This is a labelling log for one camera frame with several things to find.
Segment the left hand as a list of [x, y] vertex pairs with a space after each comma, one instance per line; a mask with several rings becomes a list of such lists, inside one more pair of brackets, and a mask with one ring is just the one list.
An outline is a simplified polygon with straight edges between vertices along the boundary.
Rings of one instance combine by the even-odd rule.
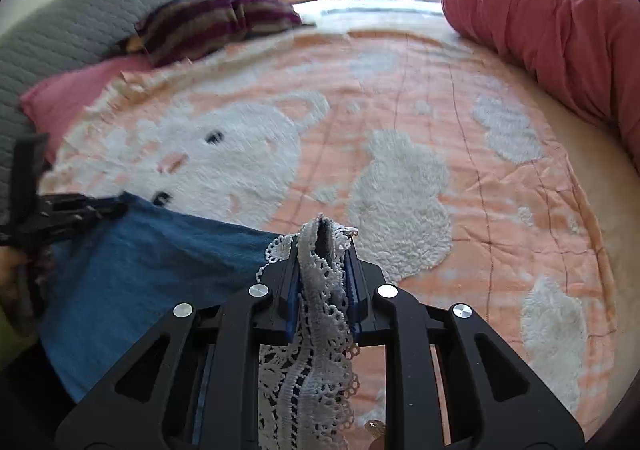
[[1, 311], [10, 327], [21, 337], [32, 335], [42, 313], [36, 300], [47, 302], [47, 284], [53, 268], [50, 250], [29, 257], [24, 252], [1, 248]]

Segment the right hand thumb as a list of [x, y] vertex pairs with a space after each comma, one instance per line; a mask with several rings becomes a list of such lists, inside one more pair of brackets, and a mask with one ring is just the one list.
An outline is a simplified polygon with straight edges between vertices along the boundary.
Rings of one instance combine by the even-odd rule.
[[369, 420], [364, 423], [364, 428], [373, 438], [370, 443], [369, 450], [384, 450], [386, 434], [385, 424], [380, 420]]

